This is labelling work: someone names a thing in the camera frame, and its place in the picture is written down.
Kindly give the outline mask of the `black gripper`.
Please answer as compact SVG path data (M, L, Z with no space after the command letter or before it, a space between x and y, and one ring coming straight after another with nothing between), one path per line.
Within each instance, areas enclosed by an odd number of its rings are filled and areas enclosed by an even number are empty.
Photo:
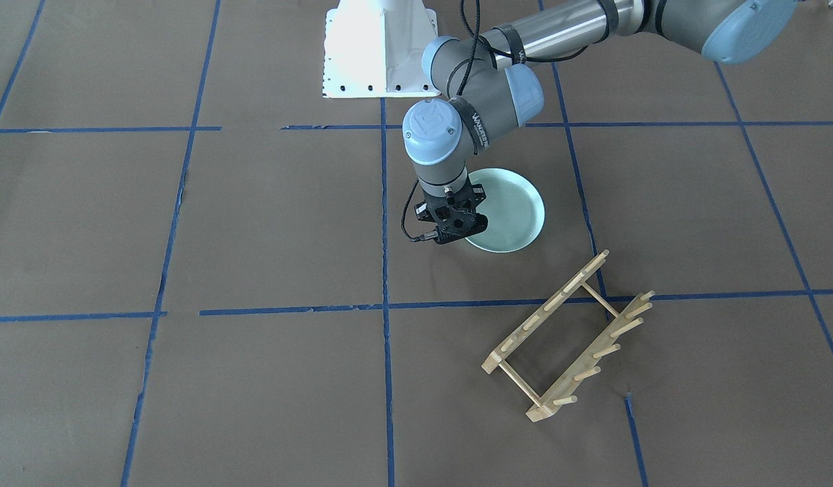
M417 219L435 225L434 230L419 235L416 241L434 241L441 246L487 230L490 220L477 211L485 200L482 184L466 183L459 191L444 196L425 192L425 201L414 206Z

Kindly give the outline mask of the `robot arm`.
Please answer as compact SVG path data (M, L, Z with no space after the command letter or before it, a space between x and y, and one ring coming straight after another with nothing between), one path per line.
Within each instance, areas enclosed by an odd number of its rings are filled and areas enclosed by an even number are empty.
M440 98L420 101L403 119L404 148L413 163L414 206L433 225L410 241L448 244L480 234L490 219L478 212L482 185L470 178L477 156L544 107L535 64L575 58L613 36L646 32L718 64L753 59L785 29L794 1L565 1L470 39L440 36L421 56L423 74Z

